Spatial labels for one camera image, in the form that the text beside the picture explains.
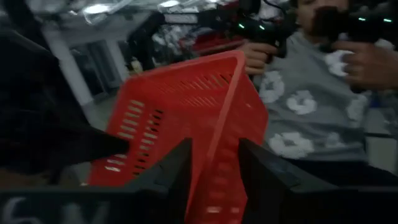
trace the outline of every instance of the hand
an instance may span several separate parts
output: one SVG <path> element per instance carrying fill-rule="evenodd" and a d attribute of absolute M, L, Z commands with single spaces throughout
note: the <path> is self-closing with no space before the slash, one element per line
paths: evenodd
<path fill-rule="evenodd" d="M 245 43 L 238 50 L 242 50 L 246 56 L 248 75 L 262 75 L 266 69 L 268 55 L 277 53 L 274 46 L 262 43 Z"/>
<path fill-rule="evenodd" d="M 398 88 L 397 52 L 370 43 L 348 41 L 337 41 L 333 48 L 353 52 L 342 58 L 347 63 L 344 71 L 350 84 L 370 90 Z"/>

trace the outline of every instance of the shopping basket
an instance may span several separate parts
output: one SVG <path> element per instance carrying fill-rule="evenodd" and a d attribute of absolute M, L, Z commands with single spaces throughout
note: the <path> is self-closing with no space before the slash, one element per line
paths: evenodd
<path fill-rule="evenodd" d="M 240 223 L 246 194 L 238 139 L 262 144 L 268 114 L 233 50 L 162 67 L 121 88 L 107 132 L 130 140 L 128 154 L 93 163 L 90 185 L 118 186 L 193 138 L 187 223 Z"/>

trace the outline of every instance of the ceiling light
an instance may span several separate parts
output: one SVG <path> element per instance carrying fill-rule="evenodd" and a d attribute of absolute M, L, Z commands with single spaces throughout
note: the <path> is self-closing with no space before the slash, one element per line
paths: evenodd
<path fill-rule="evenodd" d="M 84 8 L 83 11 L 89 14 L 98 14 L 98 13 L 108 12 L 110 9 L 111 6 L 109 4 L 95 4 Z"/>
<path fill-rule="evenodd" d="M 179 1 L 170 0 L 170 1 L 166 1 L 166 2 L 160 3 L 159 6 L 162 6 L 162 7 L 173 7 L 173 6 L 176 6 L 178 4 L 180 4 Z"/>

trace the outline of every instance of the person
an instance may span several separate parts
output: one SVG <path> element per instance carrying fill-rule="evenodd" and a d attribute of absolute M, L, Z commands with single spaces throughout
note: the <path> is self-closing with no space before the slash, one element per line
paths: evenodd
<path fill-rule="evenodd" d="M 348 0 L 290 0 L 300 29 L 287 39 L 287 56 L 273 57 L 271 45 L 248 42 L 240 47 L 248 75 L 262 77 L 259 96 L 269 112 L 265 144 L 307 172 L 338 185 L 398 185 L 388 171 L 371 167 L 364 150 L 364 117 L 370 91 L 360 94 L 350 84 L 366 88 L 398 88 L 395 52 L 372 44 L 336 42 L 350 50 L 344 78 L 329 72 L 324 37 L 312 34 L 315 10 L 335 6 L 344 11 Z"/>

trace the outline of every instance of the wall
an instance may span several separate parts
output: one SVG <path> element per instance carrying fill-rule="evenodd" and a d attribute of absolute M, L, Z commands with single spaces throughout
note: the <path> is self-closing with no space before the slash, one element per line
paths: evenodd
<path fill-rule="evenodd" d="M 43 29 L 44 36 L 49 43 L 53 54 L 60 59 L 62 72 L 72 88 L 80 105 L 87 105 L 93 101 L 79 68 L 69 51 L 70 47 L 105 40 L 111 58 L 122 81 L 129 77 L 129 72 L 124 66 L 123 55 L 119 49 L 118 41 L 125 40 L 128 33 L 136 29 L 147 17 L 146 13 L 134 15 L 132 21 L 127 21 L 121 16 L 113 16 L 105 24 L 98 27 L 85 25 L 78 21 L 76 29 L 60 31 L 47 26 Z"/>

